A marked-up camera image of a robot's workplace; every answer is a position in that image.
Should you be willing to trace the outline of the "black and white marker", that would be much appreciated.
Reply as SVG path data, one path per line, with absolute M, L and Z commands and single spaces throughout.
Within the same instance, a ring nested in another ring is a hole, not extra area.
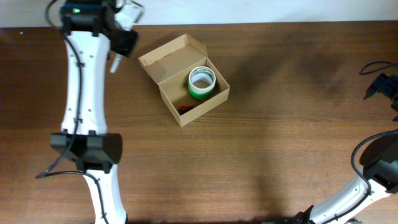
M 119 64 L 120 64 L 120 62 L 121 62 L 122 59 L 123 59 L 123 56 L 122 56 L 122 55 L 120 55 L 120 54 L 116 54 L 116 55 L 115 55 L 115 58 L 114 58 L 114 60 L 113 60 L 113 63 L 112 63 L 112 65 L 111 65 L 111 68 L 110 68 L 110 72 L 111 72 L 111 73 L 115 73 L 115 72 L 116 72 L 116 70 L 118 69 Z

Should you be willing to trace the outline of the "brown cardboard box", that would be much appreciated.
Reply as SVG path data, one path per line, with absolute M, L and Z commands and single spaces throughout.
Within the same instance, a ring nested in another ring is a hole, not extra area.
M 139 57 L 139 62 L 158 84 L 163 101 L 181 127 L 228 99 L 230 86 L 208 58 L 206 46 L 188 34 Z M 201 102 L 194 99 L 188 90 L 188 76 L 194 68 L 200 66 L 209 67 L 216 75 L 213 94 L 204 104 L 180 115 L 180 106 Z

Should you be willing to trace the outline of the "white masking tape roll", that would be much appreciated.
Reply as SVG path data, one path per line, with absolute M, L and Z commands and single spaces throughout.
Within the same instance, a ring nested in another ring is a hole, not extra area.
M 192 83 L 199 88 L 206 88 L 216 84 L 216 75 L 209 67 L 196 67 L 190 72 L 188 83 Z

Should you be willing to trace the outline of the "orange utility knife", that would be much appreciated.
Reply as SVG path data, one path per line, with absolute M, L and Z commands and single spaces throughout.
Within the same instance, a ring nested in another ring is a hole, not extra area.
M 206 102 L 206 100 L 201 101 L 201 102 L 199 102 L 199 103 L 195 103 L 195 104 L 193 104 L 193 105 L 180 106 L 180 107 L 178 108 L 178 113 L 179 113 L 180 115 L 183 115 L 183 114 L 189 112 L 190 110 L 195 109 L 197 106 L 200 106 L 200 105 L 204 104 L 205 102 Z

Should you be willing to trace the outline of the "green tape roll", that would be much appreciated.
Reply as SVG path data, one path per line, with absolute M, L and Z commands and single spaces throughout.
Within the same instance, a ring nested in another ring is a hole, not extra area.
M 210 96 L 213 94 L 213 89 L 215 88 L 215 85 L 210 85 L 206 88 L 199 88 L 195 86 L 192 83 L 188 84 L 188 90 L 190 94 L 194 97 L 194 99 L 199 100 L 199 101 L 204 101 L 210 98 Z

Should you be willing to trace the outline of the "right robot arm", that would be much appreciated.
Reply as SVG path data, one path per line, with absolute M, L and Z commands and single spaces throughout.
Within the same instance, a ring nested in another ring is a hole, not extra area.
M 336 194 L 283 223 L 349 223 L 370 204 L 397 193 L 397 130 L 361 141 L 351 154 L 354 177 Z

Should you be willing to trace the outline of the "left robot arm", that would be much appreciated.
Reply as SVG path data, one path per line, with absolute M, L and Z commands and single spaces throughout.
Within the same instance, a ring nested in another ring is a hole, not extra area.
M 50 145 L 60 156 L 38 178 L 62 175 L 54 168 L 64 159 L 75 163 L 70 175 L 81 175 L 88 184 L 95 210 L 95 223 L 128 222 L 121 201 L 118 164 L 123 139 L 109 133 L 104 110 L 106 63 L 114 52 L 114 73 L 129 57 L 138 39 L 133 26 L 144 13 L 135 1 L 65 1 L 60 8 L 68 54 L 67 103 L 60 132 L 50 136 Z

